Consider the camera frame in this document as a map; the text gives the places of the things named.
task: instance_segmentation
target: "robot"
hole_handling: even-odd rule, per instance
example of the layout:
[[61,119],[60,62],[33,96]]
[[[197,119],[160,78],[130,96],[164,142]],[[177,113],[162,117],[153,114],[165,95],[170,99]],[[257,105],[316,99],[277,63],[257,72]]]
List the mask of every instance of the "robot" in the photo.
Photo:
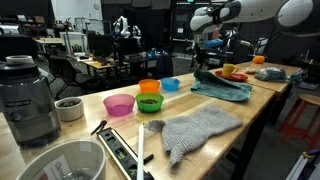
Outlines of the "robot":
[[141,36],[141,31],[137,25],[132,27],[132,33],[129,31],[130,26],[128,26],[128,19],[123,16],[120,16],[120,18],[113,23],[113,26],[115,33],[121,37],[128,38],[130,36]]
[[121,35],[122,37],[125,37],[125,38],[130,36],[127,18],[120,16],[120,18],[113,23],[113,26],[115,28],[116,34]]
[[274,17],[283,34],[310,37],[320,35],[320,0],[234,0],[221,6],[202,7],[190,22],[194,33],[195,59],[203,63],[202,34],[218,31],[225,23],[255,22]]

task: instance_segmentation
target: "green bowl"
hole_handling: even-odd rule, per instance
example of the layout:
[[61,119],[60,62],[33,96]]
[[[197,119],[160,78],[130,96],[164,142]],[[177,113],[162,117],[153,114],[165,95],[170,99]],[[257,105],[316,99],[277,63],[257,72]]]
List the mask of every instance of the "green bowl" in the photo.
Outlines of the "green bowl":
[[[147,104],[141,102],[145,100],[155,100],[156,102],[154,102],[154,104]],[[153,113],[161,109],[163,96],[158,93],[140,93],[136,96],[136,101],[140,111],[146,113]]]

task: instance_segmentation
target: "towel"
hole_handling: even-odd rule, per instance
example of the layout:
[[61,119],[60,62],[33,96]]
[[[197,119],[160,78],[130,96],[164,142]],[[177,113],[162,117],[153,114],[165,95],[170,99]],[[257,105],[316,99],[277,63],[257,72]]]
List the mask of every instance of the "towel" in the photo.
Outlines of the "towel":
[[199,69],[194,72],[194,77],[196,80],[191,86],[194,93],[236,102],[250,99],[250,85],[231,82]]
[[167,121],[152,120],[145,128],[152,132],[162,131],[164,149],[170,153],[171,172],[183,155],[204,144],[210,136],[239,127],[242,121],[222,109],[210,105],[191,116],[179,116]]

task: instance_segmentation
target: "tweezers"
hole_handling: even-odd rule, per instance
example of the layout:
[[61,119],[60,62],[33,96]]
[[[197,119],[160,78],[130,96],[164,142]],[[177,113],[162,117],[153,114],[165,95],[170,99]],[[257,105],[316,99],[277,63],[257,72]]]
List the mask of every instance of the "tweezers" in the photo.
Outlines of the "tweezers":
[[103,128],[106,126],[107,123],[108,123],[108,122],[107,122],[106,120],[101,121],[101,123],[99,124],[99,126],[92,131],[91,136],[92,136],[94,133],[96,133],[96,132],[102,131]]

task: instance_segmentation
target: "blue bowl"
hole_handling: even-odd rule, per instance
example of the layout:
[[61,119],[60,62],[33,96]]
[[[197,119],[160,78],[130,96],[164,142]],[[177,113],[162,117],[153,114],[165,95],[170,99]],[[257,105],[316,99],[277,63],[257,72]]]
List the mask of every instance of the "blue bowl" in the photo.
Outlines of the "blue bowl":
[[175,78],[162,78],[160,79],[161,87],[165,91],[177,91],[180,81]]

